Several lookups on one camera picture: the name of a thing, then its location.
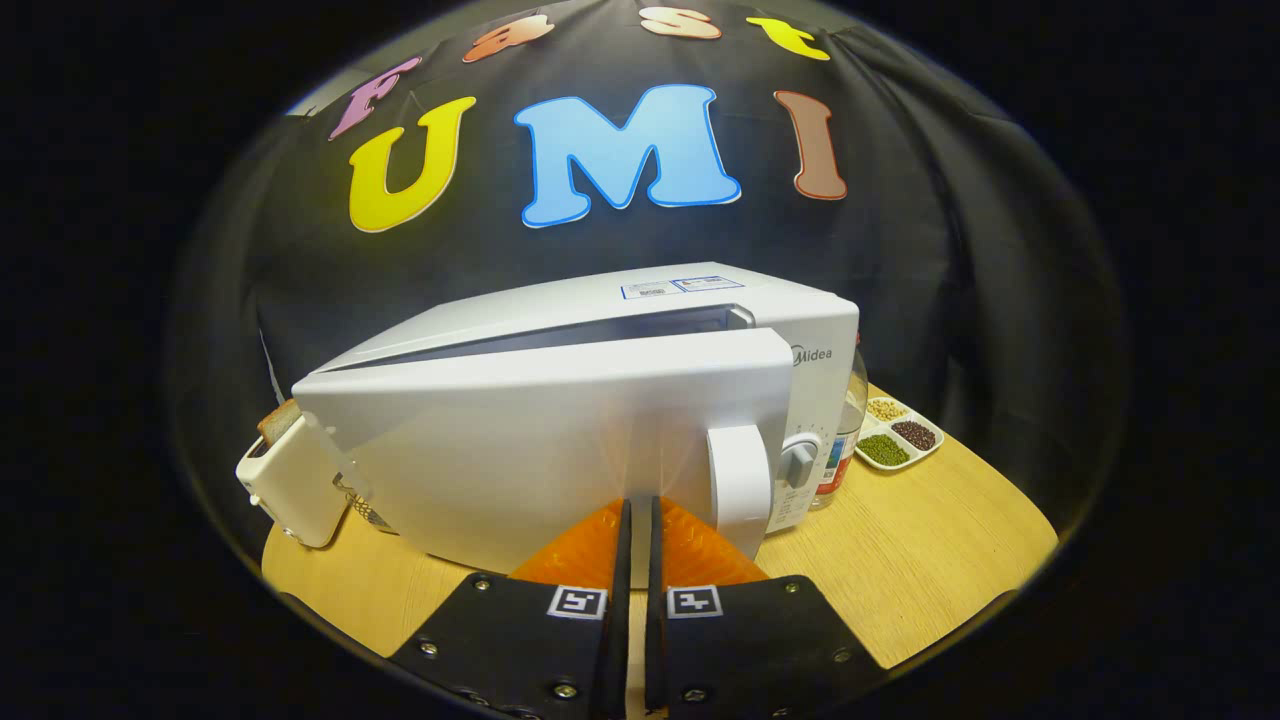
wooden table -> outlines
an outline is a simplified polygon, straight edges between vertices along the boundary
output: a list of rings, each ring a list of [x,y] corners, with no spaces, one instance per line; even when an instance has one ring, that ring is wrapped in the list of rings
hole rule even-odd
[[[874,386],[870,396],[883,396]],[[1007,479],[947,436],[899,471],[850,464],[828,507],[764,539],[756,564],[808,575],[872,657],[891,667],[1020,587],[1057,544]],[[311,550],[273,528],[262,575],[374,652],[392,655],[474,569],[419,552],[348,511]],[[643,716],[644,591],[631,594],[628,714]]]

letter m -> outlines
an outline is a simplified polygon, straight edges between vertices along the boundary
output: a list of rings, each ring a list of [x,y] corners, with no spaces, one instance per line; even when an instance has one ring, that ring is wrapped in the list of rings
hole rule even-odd
[[[526,225],[544,228],[579,220],[591,199],[573,188],[576,163],[616,209],[631,204],[649,152],[658,158],[658,179],[649,186],[655,205],[719,205],[742,195],[724,174],[708,108],[716,92],[698,85],[650,87],[626,124],[609,122],[581,97],[557,97],[516,113],[534,142],[534,201],[521,214]]]

black backdrop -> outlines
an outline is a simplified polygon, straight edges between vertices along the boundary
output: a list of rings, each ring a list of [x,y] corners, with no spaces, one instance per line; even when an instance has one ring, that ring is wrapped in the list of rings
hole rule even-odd
[[[1243,6],[1165,3],[854,10],[998,99],[1064,167],[1120,260],[1140,368],[1142,414],[1062,556],[879,710],[1266,716],[1276,626],[1260,591],[1274,533],[1251,480],[1267,478],[1262,450],[1188,420],[1248,418],[1257,395],[1240,384],[1263,369],[1262,345],[1244,341],[1267,319],[1272,255],[1258,242],[1262,199],[1277,190],[1258,163],[1271,106],[1260,79],[1276,60],[1266,23]],[[14,398],[31,437],[19,430],[6,694],[19,716],[440,715],[273,600],[157,437],[177,252],[229,159],[282,99],[435,12],[422,0],[19,9],[29,82],[14,86],[27,97],[14,118],[28,163],[15,197],[29,223],[12,229],[9,269]]]
[[[749,23],[760,10],[712,3],[718,40],[640,27],[654,3],[571,0],[476,27],[419,54],[371,115],[330,141],[347,109],[285,117],[225,178],[175,295],[177,439],[241,542],[261,548],[262,514],[232,482],[279,386],[439,302],[566,277],[717,260],[829,290],[861,307],[874,383],[934,418],[1011,478],[1061,533],[1110,466],[1129,393],[1128,315],[1084,204],[1002,110],[863,22],[806,29],[829,61],[790,53]],[[463,64],[472,40],[543,13],[556,29]],[[595,197],[581,220],[532,229],[532,147],[513,115],[580,96],[616,126],[645,90],[713,88],[710,120],[742,196],[625,210]],[[831,108],[847,197],[792,187],[790,90]],[[462,96],[457,169],[417,218],[366,234],[347,217],[352,151],[392,127],[388,187],[422,168],[424,110]],[[648,163],[640,188],[653,182]],[[192,372],[200,368],[201,372]]]

label sticker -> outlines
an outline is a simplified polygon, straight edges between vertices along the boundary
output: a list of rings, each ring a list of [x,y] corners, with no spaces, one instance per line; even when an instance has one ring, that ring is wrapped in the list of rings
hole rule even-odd
[[[667,589],[667,619],[719,618],[724,610],[719,603],[716,585]]]
[[[599,620],[604,618],[604,600],[608,596],[608,591],[599,588],[559,585],[547,614],[571,620]]]
[[[657,297],[659,295],[680,295],[684,290],[667,281],[652,283],[636,283],[622,286],[622,300],[635,300],[636,297]]]
[[[701,292],[704,290],[724,290],[728,287],[742,287],[741,283],[736,283],[731,279],[722,278],[719,275],[708,275],[705,278],[685,278],[682,281],[671,281],[671,282],[672,284],[686,292]]]

